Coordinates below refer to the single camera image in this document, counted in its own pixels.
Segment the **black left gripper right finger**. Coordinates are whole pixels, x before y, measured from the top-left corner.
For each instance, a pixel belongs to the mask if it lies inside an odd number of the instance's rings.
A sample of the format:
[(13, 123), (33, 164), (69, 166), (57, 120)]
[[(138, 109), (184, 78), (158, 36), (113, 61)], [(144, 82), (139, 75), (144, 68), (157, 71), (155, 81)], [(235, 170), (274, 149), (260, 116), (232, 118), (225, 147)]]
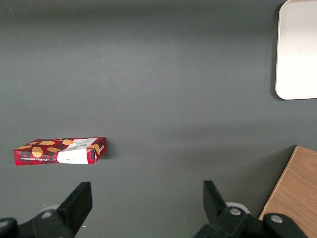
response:
[(228, 206), (213, 181), (203, 183), (203, 207), (208, 224), (195, 238), (305, 238), (307, 235), (290, 217), (268, 213), (262, 220), (237, 206)]

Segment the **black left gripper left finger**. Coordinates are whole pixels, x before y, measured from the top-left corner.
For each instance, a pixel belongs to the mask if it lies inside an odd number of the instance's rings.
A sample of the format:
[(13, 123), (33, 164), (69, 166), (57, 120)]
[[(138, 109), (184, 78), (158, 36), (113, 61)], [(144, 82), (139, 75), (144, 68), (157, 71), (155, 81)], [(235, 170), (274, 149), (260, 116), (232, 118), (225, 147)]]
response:
[(80, 183), (56, 208), (47, 209), (29, 221), (1, 218), (2, 238), (74, 238), (92, 209), (91, 183)]

